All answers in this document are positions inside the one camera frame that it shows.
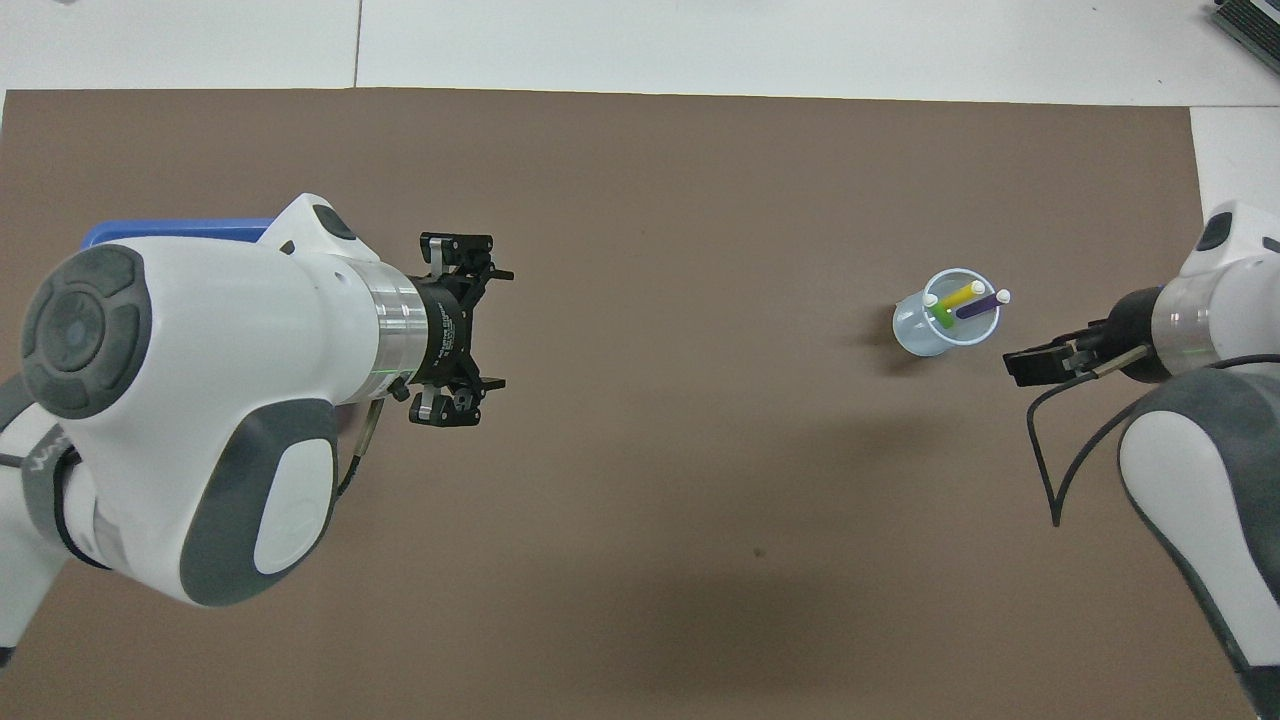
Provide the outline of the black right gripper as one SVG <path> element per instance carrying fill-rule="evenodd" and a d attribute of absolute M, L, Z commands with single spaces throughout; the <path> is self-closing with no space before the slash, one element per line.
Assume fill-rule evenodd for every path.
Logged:
<path fill-rule="evenodd" d="M 1016 387 L 1059 386 L 1121 355 L 1147 348 L 1147 354 L 1121 369 L 1140 383 L 1162 383 L 1166 366 L 1155 351 L 1152 320 L 1160 290 L 1138 290 L 1123 296 L 1105 319 L 1041 345 L 1004 355 L 1004 366 Z M 1071 357 L 1082 355 L 1073 369 Z"/>

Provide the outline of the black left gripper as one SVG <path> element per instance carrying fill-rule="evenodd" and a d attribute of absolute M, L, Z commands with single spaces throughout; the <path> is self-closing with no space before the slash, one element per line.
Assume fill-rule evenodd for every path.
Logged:
<path fill-rule="evenodd" d="M 484 377 L 472 356 L 475 310 L 488 283 L 515 278 L 513 272 L 492 263 L 493 243 L 490 234 L 420 234 L 420 249 L 428 264 L 454 268 L 415 281 L 428 319 L 428 346 L 415 383 L 463 389 L 454 393 L 426 389 L 415 395 L 415 424 L 475 427 L 479 409 L 474 393 L 489 393 L 507 386 L 502 378 Z"/>

